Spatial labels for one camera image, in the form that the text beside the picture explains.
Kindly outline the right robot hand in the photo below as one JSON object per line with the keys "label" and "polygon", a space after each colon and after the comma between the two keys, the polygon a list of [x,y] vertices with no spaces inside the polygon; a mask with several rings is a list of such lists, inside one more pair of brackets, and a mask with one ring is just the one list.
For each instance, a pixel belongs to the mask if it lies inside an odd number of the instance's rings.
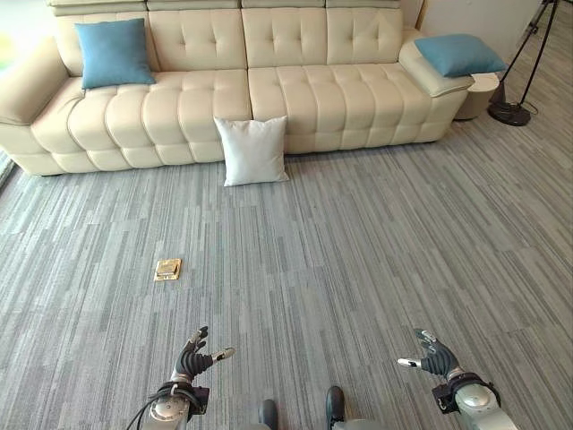
{"label": "right robot hand", "polygon": [[446,380],[463,372],[456,356],[432,333],[419,328],[415,328],[414,332],[425,350],[425,356],[420,359],[399,358],[397,363],[400,366],[421,369]]}

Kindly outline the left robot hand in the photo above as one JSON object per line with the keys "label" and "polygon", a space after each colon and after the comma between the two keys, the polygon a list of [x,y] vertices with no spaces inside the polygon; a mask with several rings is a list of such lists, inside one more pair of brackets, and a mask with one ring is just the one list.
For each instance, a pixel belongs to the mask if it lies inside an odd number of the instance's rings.
{"label": "left robot hand", "polygon": [[235,348],[228,347],[212,354],[202,354],[200,349],[206,345],[208,326],[203,326],[188,339],[179,353],[171,382],[192,383],[194,377],[203,373],[215,363],[228,359],[236,352]]}

